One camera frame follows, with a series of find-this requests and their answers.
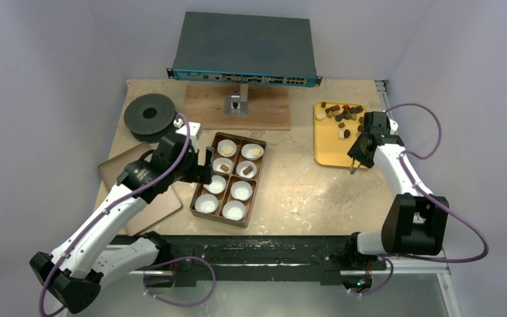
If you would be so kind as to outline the white paper cup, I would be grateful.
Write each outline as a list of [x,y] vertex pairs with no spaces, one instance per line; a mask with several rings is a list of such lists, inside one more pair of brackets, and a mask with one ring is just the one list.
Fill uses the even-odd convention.
[[203,187],[213,195],[221,194],[225,191],[227,185],[226,178],[219,175],[214,175],[211,179],[211,183],[209,185],[204,185]]
[[247,201],[253,195],[253,187],[249,182],[246,181],[237,181],[233,183],[230,188],[230,194],[233,199],[239,201]]
[[[220,165],[222,165],[222,164],[228,165],[229,168],[230,168],[230,170],[228,172],[223,172],[220,169]],[[224,157],[216,158],[213,161],[213,170],[215,172],[220,172],[220,173],[224,173],[224,174],[230,174],[232,172],[233,165],[234,165],[233,162],[229,158],[224,158]]]
[[[242,171],[243,171],[243,169],[245,169],[248,166],[252,166],[253,167],[253,172],[251,174],[249,174],[248,176],[244,176],[243,173],[242,173]],[[254,162],[252,162],[250,160],[242,161],[242,162],[240,162],[236,166],[236,174],[238,176],[243,177],[243,178],[253,179],[256,176],[256,174],[257,174],[257,166],[255,165]]]
[[222,216],[233,221],[240,221],[246,216],[246,206],[241,201],[229,201],[222,208]]
[[222,157],[233,157],[238,150],[237,144],[230,139],[223,139],[217,143],[217,153]]
[[245,144],[242,147],[242,149],[241,149],[241,154],[242,154],[242,156],[245,159],[248,159],[248,160],[257,160],[257,159],[260,159],[263,156],[263,154],[260,157],[252,157],[252,151],[254,149],[261,149],[263,151],[263,154],[264,154],[264,148],[261,145],[258,145],[258,144],[255,144],[255,143]]
[[219,207],[219,200],[213,194],[203,194],[200,195],[194,204],[194,208],[197,212],[200,213],[214,213]]

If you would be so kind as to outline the brown chocolate box tray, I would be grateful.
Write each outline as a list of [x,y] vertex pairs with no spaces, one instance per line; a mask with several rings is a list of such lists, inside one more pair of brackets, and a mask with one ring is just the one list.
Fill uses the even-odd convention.
[[[223,176],[223,177],[226,178],[226,181],[227,181],[227,185],[226,185],[225,191],[223,193],[221,193],[221,194],[215,195],[218,198],[218,200],[219,200],[219,207],[218,207],[218,209],[214,213],[210,213],[210,214],[200,213],[200,212],[197,212],[195,210],[195,208],[194,208],[195,200],[200,195],[210,194],[203,187],[204,186],[203,184],[199,184],[197,186],[197,188],[195,189],[195,193],[194,193],[194,195],[192,197],[189,209],[190,209],[192,215],[195,216],[195,217],[202,218],[202,219],[207,219],[207,220],[210,220],[210,221],[215,221],[215,222],[218,222],[218,223],[224,223],[226,225],[232,225],[234,227],[246,228],[249,225],[249,221],[250,221],[251,214],[252,214],[252,211],[253,211],[253,206],[254,206],[255,195],[256,195],[256,192],[257,192],[258,183],[260,181],[261,174],[262,174],[262,171],[263,171],[263,164],[264,164],[264,160],[265,160],[264,155],[267,153],[267,142],[266,141],[262,141],[260,139],[252,139],[252,138],[249,138],[249,137],[244,137],[244,136],[239,136],[239,135],[233,135],[233,134],[223,133],[223,132],[217,132],[217,133],[215,133],[215,136],[214,136],[214,139],[213,139],[213,142],[212,142],[212,145],[211,145],[215,149],[214,160],[222,157],[221,155],[219,155],[217,153],[217,143],[219,141],[222,141],[223,139],[230,139],[230,140],[234,141],[237,144],[237,146],[238,146],[238,150],[237,150],[236,154],[233,157],[229,157],[228,158],[234,164],[232,172],[230,174],[224,174],[224,173],[220,173],[220,172],[215,172],[214,171],[213,176],[214,175]],[[255,144],[261,145],[264,148],[264,154],[263,154],[263,156],[261,158],[259,158],[257,160],[251,160],[257,166],[257,174],[256,174],[256,176],[253,179],[243,178],[243,177],[238,176],[236,174],[236,166],[240,162],[248,160],[248,159],[244,158],[242,156],[242,154],[241,154],[242,147],[245,144],[248,144],[248,143],[255,143]],[[222,208],[229,201],[236,200],[236,199],[232,198],[232,196],[230,194],[230,188],[233,185],[233,183],[235,183],[237,181],[240,181],[240,180],[241,181],[249,182],[252,185],[252,187],[253,187],[253,195],[251,196],[251,198],[249,198],[249,200],[247,200],[247,201],[241,201],[246,206],[246,216],[242,220],[240,220],[240,221],[233,221],[233,220],[230,220],[230,219],[226,219],[226,218],[224,218],[222,216]]]

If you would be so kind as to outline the dark chocolate piece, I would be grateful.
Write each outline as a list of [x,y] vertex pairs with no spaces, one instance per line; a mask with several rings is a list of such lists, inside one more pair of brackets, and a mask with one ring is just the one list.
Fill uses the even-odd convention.
[[248,176],[254,171],[254,168],[252,166],[248,166],[245,169],[243,169],[242,173],[244,176]]

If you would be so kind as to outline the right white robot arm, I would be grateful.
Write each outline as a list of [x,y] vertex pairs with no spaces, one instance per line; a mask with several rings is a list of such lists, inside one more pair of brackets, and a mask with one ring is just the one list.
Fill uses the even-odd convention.
[[379,230],[356,232],[338,254],[349,267],[359,269],[380,255],[436,256],[442,249],[448,214],[432,202],[434,196],[402,161],[405,146],[383,112],[367,112],[348,156],[349,172],[361,166],[378,167],[393,196]]

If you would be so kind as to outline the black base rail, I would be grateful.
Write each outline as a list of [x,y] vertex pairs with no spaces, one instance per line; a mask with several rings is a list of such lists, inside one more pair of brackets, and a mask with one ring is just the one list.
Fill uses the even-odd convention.
[[175,275],[176,287],[199,281],[293,281],[356,286],[355,279],[385,273],[377,256],[355,250],[350,236],[144,235],[160,247],[158,270]]

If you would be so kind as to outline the wooden board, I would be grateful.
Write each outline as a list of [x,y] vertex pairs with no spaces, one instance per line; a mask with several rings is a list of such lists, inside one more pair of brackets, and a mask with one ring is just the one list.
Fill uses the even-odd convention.
[[224,99],[240,90],[237,84],[190,84],[182,112],[203,129],[210,130],[269,130],[288,131],[290,100],[287,88],[273,86],[248,86],[249,113],[232,116],[223,113]]

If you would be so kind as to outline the yellow plastic tray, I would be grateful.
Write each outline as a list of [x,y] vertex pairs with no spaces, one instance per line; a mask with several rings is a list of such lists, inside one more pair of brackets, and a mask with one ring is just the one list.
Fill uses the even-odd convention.
[[[340,105],[336,112],[327,109]],[[360,135],[364,114],[367,108],[362,104],[346,102],[319,101],[314,106],[314,157],[324,166],[350,167],[352,158],[347,155],[349,149]],[[317,120],[318,114],[325,114],[324,120]]]

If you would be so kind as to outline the black filament spool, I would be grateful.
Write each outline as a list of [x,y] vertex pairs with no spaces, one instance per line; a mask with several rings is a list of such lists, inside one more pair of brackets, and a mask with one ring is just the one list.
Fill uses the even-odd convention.
[[165,132],[174,131],[175,117],[176,107],[169,97],[150,93],[130,102],[123,120],[136,140],[158,143]]

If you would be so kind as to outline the brown box lid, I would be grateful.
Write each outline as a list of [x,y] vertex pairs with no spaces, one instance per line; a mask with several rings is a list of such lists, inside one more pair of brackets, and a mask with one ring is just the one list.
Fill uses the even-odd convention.
[[[98,166],[98,171],[108,192],[116,184],[117,177],[125,166],[137,160],[148,150],[152,150],[152,147],[148,143],[142,142]],[[172,187],[169,187],[166,192],[156,196],[150,205],[128,221],[119,233],[135,236],[141,232],[147,232],[150,227],[179,211],[181,208],[182,203],[178,195]]]

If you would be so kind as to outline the metal switch stand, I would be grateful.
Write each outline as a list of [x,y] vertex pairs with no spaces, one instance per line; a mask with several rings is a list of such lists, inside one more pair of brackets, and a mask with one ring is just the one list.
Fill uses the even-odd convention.
[[224,99],[223,113],[232,116],[246,116],[249,113],[248,84],[242,83],[239,91],[232,92]]

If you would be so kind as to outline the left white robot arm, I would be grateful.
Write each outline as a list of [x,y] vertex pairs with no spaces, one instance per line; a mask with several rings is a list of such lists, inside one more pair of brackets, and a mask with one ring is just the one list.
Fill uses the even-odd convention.
[[144,152],[125,166],[106,199],[63,244],[50,253],[37,252],[30,267],[42,284],[38,310],[51,294],[63,310],[76,314],[86,309],[100,290],[135,269],[172,269],[193,256],[175,258],[172,244],[150,232],[116,253],[103,251],[134,216],[145,209],[174,182],[210,184],[213,177],[213,147],[205,149],[205,163],[198,163],[199,151],[189,135],[165,135],[155,150]]

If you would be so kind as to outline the blue network switch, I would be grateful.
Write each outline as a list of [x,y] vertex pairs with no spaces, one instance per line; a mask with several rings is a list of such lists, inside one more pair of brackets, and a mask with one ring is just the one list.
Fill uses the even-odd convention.
[[185,14],[169,78],[318,87],[310,21],[224,13]]

